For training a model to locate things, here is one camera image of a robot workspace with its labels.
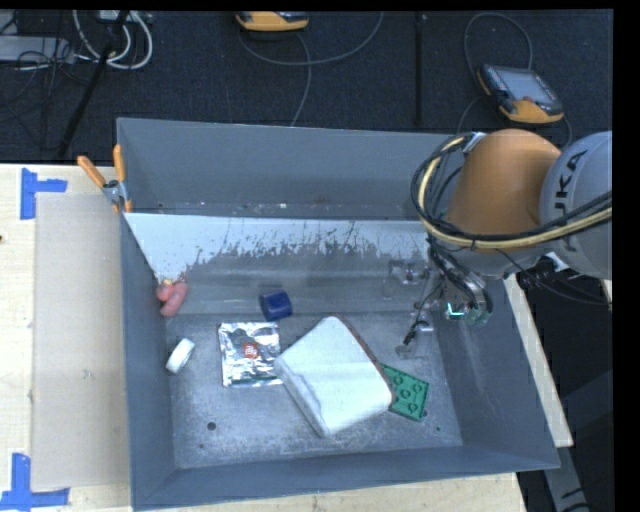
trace gray bin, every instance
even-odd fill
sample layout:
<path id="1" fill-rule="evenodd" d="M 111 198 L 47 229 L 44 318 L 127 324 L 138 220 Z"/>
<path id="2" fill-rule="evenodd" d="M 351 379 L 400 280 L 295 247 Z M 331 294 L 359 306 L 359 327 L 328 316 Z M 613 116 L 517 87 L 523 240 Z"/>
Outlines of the gray bin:
<path id="1" fill-rule="evenodd" d="M 395 353 L 429 284 L 394 274 L 427 265 L 409 184 L 447 138 L 118 119 L 134 203 L 121 216 L 134 509 L 559 466 L 502 281 L 486 325 L 430 311 L 415 357 Z M 180 269 L 191 289 L 166 319 L 154 288 Z M 284 386 L 224 388 L 217 325 L 264 320 L 258 297 L 278 288 L 293 305 L 283 350 L 341 314 L 380 362 L 429 382 L 427 416 L 385 412 L 326 439 Z M 196 348 L 172 375 L 182 337 Z"/>

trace blue tape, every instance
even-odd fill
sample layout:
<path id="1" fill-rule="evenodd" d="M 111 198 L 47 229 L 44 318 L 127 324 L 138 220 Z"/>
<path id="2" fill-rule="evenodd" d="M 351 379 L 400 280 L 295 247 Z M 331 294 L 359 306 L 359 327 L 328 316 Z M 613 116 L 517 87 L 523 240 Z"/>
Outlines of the blue tape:
<path id="1" fill-rule="evenodd" d="M 11 459 L 11 490 L 2 491 L 0 510 L 30 512 L 32 507 L 67 504 L 69 488 L 50 492 L 31 492 L 31 459 L 21 453 L 14 453 Z"/>
<path id="2" fill-rule="evenodd" d="M 22 168 L 22 194 L 20 198 L 20 218 L 33 219 L 36 216 L 37 192 L 64 192 L 67 190 L 65 180 L 38 181 L 38 174 Z"/>

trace white sponge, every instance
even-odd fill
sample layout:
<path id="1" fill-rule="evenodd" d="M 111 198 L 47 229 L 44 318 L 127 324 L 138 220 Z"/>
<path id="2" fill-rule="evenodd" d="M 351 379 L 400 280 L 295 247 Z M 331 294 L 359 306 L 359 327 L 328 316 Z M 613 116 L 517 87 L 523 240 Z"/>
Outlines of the white sponge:
<path id="1" fill-rule="evenodd" d="M 336 316 L 278 356 L 275 370 L 322 437 L 387 411 L 395 399 L 364 342 Z"/>

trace black tripod leg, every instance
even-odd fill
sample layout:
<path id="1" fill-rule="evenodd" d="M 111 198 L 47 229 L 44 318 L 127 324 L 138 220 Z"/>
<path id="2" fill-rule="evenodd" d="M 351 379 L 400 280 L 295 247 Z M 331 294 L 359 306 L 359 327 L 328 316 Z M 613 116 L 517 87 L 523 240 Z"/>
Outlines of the black tripod leg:
<path id="1" fill-rule="evenodd" d="M 102 75 L 102 72 L 104 71 L 104 68 L 107 65 L 107 59 L 109 58 L 109 54 L 111 54 L 111 50 L 113 50 L 113 47 L 115 44 L 115 39 L 116 39 L 115 34 L 122 31 L 122 27 L 124 25 L 125 20 L 127 19 L 127 16 L 129 16 L 129 11 L 121 10 L 118 13 L 118 17 L 116 18 L 116 21 L 113 27 L 110 26 L 107 28 L 107 30 L 109 31 L 109 39 L 107 41 L 107 44 L 104 46 L 102 53 L 100 54 L 100 60 L 98 61 L 98 64 L 96 66 L 95 71 L 93 72 L 93 75 L 91 75 L 91 80 L 89 81 L 89 85 L 87 85 L 87 88 L 85 89 L 84 94 L 82 95 L 82 99 L 80 100 L 80 103 L 76 107 L 76 110 L 74 111 L 73 116 L 71 116 L 71 119 L 69 120 L 67 129 L 65 130 L 64 135 L 62 136 L 62 139 L 60 139 L 60 147 L 58 148 L 59 160 L 64 159 L 64 156 L 67 153 L 67 150 L 69 149 L 69 145 L 71 144 L 71 140 L 73 139 L 73 136 L 76 133 L 78 125 L 80 124 L 80 120 L 82 119 L 84 111 L 87 108 L 87 104 L 89 103 L 89 100 L 93 95 L 93 91 L 96 88 L 96 85 L 98 85 L 98 80 L 100 79 L 100 76 Z"/>

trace white cap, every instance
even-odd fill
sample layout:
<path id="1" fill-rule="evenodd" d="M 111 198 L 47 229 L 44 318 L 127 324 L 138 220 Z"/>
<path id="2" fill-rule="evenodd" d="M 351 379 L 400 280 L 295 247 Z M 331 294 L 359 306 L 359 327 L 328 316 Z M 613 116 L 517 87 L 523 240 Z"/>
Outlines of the white cap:
<path id="1" fill-rule="evenodd" d="M 195 346 L 196 345 L 193 341 L 183 338 L 173 352 L 171 352 L 171 356 L 169 356 L 169 360 L 166 365 L 167 370 L 171 373 L 178 373 L 182 367 L 187 364 Z"/>

